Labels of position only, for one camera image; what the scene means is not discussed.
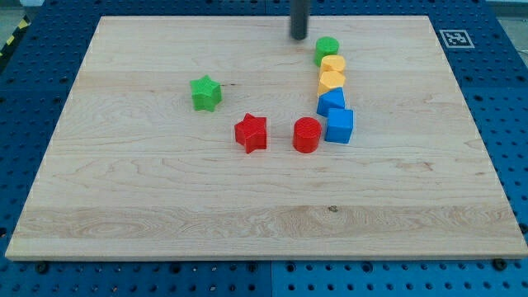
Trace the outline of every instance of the wooden board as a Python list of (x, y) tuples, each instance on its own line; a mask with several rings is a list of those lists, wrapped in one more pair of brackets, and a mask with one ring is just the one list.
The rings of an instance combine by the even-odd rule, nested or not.
[[(526, 243), (424, 16), (103, 17), (46, 151), (12, 260), (525, 257)], [(349, 145), (291, 145), (316, 116), (318, 37), (341, 42)], [(193, 111), (189, 81), (223, 85)], [(246, 112), (269, 148), (234, 142)], [(323, 125), (324, 118), (319, 117)]]

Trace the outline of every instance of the black pole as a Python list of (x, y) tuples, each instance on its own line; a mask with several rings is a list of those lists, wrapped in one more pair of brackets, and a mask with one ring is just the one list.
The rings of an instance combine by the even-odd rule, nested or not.
[(290, 1), (290, 34), (295, 40), (303, 40), (308, 34), (310, 0)]

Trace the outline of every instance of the red block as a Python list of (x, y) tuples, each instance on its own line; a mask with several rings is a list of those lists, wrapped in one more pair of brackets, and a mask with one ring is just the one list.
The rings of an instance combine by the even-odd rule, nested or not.
[(244, 120), (234, 126), (234, 138), (246, 148), (246, 153), (266, 149), (266, 118), (246, 114)]
[(312, 153), (319, 146), (321, 124), (311, 117), (300, 118), (294, 125), (294, 148), (301, 153)]

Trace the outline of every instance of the toy block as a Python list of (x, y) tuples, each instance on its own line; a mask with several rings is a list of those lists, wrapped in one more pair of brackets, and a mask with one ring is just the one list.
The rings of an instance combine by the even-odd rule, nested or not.
[(301, 153), (312, 153), (319, 146), (321, 124), (311, 117), (298, 119), (294, 125), (294, 148)]
[(321, 60), (324, 56), (337, 54), (338, 51), (339, 42), (335, 38), (328, 36), (321, 37), (315, 43), (315, 57), (313, 58), (313, 62), (321, 66)]
[(335, 88), (319, 96), (317, 114), (320, 116), (328, 116), (328, 109), (330, 108), (345, 109), (345, 94), (343, 93), (342, 87)]
[(348, 144), (354, 129), (354, 111), (338, 108), (328, 110), (327, 133), (324, 140)]
[(343, 87), (345, 84), (345, 76), (337, 71), (325, 71), (321, 74), (319, 79), (319, 87), (317, 89), (317, 96), (323, 95), (335, 88)]
[(246, 153), (255, 149), (266, 149), (266, 118), (247, 113), (244, 119), (234, 126), (234, 138), (246, 148)]
[(191, 94), (195, 111), (215, 111), (215, 107), (222, 101), (220, 84), (211, 80), (209, 75), (191, 81)]
[(337, 71), (340, 74), (344, 74), (345, 67), (347, 66), (347, 62), (345, 61), (345, 58), (343, 56), (337, 55), (337, 54), (331, 54), (328, 56), (325, 56), (321, 60), (321, 68), (319, 69), (319, 77), (321, 77), (321, 74), (325, 71)]

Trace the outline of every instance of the blue cube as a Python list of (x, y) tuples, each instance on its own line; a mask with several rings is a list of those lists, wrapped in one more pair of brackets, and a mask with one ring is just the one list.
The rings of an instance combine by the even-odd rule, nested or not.
[(321, 116), (328, 116), (328, 109), (330, 108), (341, 108), (345, 109), (345, 94), (343, 94), (343, 88), (338, 87), (326, 92), (319, 97), (319, 103), (317, 104), (317, 114)]
[(348, 144), (354, 129), (354, 111), (330, 108), (328, 110), (327, 133), (324, 140)]

